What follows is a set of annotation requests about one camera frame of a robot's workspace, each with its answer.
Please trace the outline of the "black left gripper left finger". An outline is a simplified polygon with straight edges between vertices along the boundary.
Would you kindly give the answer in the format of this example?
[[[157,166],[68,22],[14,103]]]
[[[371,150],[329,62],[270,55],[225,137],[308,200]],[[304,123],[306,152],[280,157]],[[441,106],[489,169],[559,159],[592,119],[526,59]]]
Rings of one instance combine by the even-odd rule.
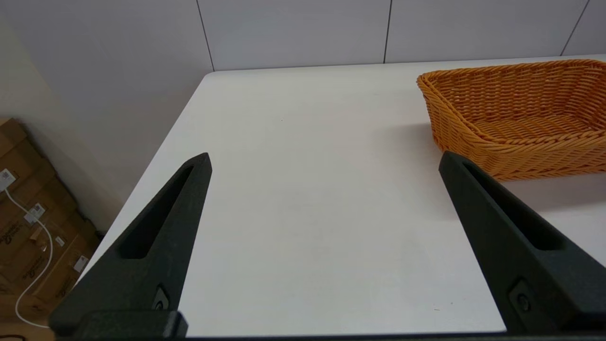
[[[211,175],[207,153],[180,166],[51,313],[57,340],[186,336],[179,303]]]

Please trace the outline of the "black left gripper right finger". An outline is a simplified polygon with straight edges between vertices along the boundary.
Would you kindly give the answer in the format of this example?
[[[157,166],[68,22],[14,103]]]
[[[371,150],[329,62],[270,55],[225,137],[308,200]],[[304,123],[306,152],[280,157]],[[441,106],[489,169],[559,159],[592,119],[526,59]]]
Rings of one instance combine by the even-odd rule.
[[[439,172],[507,332],[605,333],[603,265],[469,159]]]

